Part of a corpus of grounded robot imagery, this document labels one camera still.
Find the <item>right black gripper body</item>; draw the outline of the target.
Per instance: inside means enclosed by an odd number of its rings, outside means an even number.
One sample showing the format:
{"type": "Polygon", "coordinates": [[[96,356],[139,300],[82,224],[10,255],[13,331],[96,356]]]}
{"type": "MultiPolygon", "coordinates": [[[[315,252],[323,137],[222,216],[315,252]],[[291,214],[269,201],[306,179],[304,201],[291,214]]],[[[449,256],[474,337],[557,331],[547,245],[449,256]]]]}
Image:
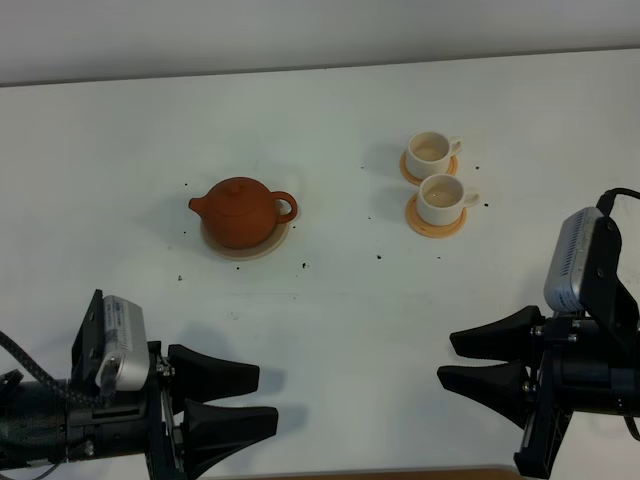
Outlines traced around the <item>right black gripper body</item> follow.
{"type": "Polygon", "coordinates": [[[608,216],[595,223],[574,313],[553,312],[541,343],[533,410],[514,455],[519,473],[547,479],[574,412],[618,415],[639,436],[639,306],[617,276],[622,239],[608,216]]]}

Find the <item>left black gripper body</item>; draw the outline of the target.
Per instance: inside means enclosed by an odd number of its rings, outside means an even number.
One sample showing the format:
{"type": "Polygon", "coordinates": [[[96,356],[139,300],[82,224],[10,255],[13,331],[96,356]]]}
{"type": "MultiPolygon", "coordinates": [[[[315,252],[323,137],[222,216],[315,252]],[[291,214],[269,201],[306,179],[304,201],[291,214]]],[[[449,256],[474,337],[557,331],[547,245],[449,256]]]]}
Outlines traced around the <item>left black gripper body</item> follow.
{"type": "Polygon", "coordinates": [[[174,433],[168,387],[175,370],[162,354],[162,343],[147,339],[149,371],[135,392],[100,395],[96,385],[104,353],[103,299],[97,289],[84,315],[71,353],[70,389],[98,401],[98,406],[69,404],[66,440],[71,461],[142,454],[151,479],[184,479],[181,436],[174,433]]]}

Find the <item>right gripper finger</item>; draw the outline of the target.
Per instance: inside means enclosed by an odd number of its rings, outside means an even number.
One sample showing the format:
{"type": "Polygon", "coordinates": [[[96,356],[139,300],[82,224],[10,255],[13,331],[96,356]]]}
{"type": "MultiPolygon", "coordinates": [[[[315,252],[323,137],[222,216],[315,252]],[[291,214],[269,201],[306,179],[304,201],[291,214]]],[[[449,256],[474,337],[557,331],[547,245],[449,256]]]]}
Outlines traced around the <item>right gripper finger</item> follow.
{"type": "Polygon", "coordinates": [[[437,370],[442,387],[480,403],[516,426],[524,428],[528,402],[524,384],[529,382],[520,361],[482,367],[442,366],[437,370]]]}
{"type": "Polygon", "coordinates": [[[544,323],[537,306],[526,306],[490,324],[451,333],[458,356],[481,360],[530,360],[534,351],[532,331],[544,323]]]}

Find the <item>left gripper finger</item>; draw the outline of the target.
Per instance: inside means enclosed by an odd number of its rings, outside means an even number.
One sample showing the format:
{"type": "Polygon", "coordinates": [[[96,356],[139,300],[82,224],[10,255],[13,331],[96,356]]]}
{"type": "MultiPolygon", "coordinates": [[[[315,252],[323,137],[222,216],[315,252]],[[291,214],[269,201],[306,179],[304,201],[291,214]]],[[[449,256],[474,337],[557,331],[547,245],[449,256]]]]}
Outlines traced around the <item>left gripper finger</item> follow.
{"type": "Polygon", "coordinates": [[[171,386],[174,402],[209,402],[258,389],[257,365],[210,357],[177,344],[169,346],[168,361],[175,370],[171,386]]]}
{"type": "Polygon", "coordinates": [[[216,407],[186,400],[181,425],[184,472],[198,479],[211,467],[240,450],[277,433],[273,407],[216,407]]]}

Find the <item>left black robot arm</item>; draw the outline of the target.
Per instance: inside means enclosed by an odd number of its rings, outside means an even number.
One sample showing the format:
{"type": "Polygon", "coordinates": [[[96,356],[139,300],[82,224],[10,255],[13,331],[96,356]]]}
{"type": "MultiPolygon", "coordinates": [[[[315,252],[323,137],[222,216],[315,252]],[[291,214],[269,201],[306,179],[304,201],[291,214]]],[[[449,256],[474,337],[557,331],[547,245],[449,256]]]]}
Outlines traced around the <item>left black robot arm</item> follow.
{"type": "Polygon", "coordinates": [[[142,309],[96,291],[72,347],[69,379],[55,379],[15,341],[17,368],[1,378],[1,468],[143,455],[153,479],[196,479],[273,437],[273,407],[227,408],[256,391],[260,370],[146,337],[142,309]]]}

